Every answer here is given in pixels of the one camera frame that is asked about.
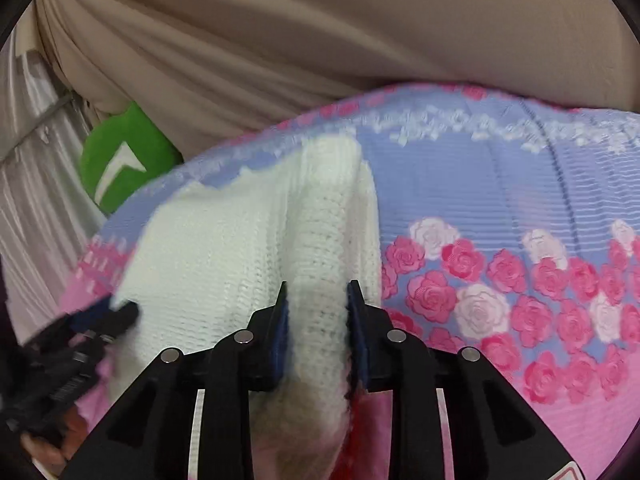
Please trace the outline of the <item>white knitted sweater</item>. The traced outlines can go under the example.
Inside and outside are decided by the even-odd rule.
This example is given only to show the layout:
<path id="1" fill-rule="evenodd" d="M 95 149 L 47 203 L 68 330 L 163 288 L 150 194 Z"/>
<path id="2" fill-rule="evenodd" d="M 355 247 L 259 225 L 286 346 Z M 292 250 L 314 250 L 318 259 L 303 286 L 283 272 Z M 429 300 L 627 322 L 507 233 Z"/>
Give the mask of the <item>white knitted sweater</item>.
<path id="1" fill-rule="evenodd" d="M 250 400 L 261 479 L 325 479 L 348 425 L 347 296 L 381 298 L 378 203 L 351 136 L 318 136 L 224 188 L 192 183 L 146 224 L 114 303 L 140 315 L 108 384 L 120 396 L 163 349 L 213 347 L 288 293 L 284 376 Z"/>

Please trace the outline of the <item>pink floral bed sheet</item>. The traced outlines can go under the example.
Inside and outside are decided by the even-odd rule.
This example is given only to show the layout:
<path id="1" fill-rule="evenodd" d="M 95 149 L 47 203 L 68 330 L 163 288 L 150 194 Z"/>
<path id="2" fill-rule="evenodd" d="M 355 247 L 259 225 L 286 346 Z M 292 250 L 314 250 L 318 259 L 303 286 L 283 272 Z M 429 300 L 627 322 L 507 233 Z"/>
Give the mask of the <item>pink floral bed sheet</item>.
<path id="1" fill-rule="evenodd" d="M 378 204 L 382 304 L 429 346 L 479 348 L 589 479 L 639 417 L 639 117 L 434 84 L 338 102 L 201 154 L 135 192 L 61 306 L 112 292 L 157 208 L 200 188 L 201 224 L 306 142 L 359 144 Z"/>

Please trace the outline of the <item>beige curtain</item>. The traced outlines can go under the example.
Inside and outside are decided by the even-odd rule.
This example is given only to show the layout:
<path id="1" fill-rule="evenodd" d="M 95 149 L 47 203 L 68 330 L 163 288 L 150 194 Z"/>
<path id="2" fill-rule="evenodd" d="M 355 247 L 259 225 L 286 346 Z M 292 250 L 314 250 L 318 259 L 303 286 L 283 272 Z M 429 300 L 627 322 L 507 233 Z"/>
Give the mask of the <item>beige curtain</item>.
<path id="1" fill-rule="evenodd" d="M 96 116 L 140 105 L 188 157 L 398 81 L 634 110 L 612 0 L 35 0 L 43 50 Z"/>

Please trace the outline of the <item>silver satin curtain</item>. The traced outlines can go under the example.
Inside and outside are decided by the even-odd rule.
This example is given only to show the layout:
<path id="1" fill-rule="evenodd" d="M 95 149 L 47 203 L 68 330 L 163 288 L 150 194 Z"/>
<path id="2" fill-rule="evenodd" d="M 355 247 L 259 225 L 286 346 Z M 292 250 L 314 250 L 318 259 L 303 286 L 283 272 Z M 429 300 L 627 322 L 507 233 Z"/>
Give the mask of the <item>silver satin curtain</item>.
<path id="1" fill-rule="evenodd" d="M 68 274 L 104 217 L 78 176 L 81 102 L 36 51 L 1 50 L 1 259 L 17 337 L 58 310 Z"/>

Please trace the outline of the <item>green plush pillow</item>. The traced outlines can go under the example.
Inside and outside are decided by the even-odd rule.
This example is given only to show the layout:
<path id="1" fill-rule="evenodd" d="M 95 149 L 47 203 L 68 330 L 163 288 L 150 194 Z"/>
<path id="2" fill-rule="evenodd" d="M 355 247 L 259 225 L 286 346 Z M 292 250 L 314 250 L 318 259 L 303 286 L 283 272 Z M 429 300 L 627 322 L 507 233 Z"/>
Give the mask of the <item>green plush pillow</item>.
<path id="1" fill-rule="evenodd" d="M 79 161 L 81 184 L 104 214 L 183 163 L 182 154 L 135 102 L 90 132 Z"/>

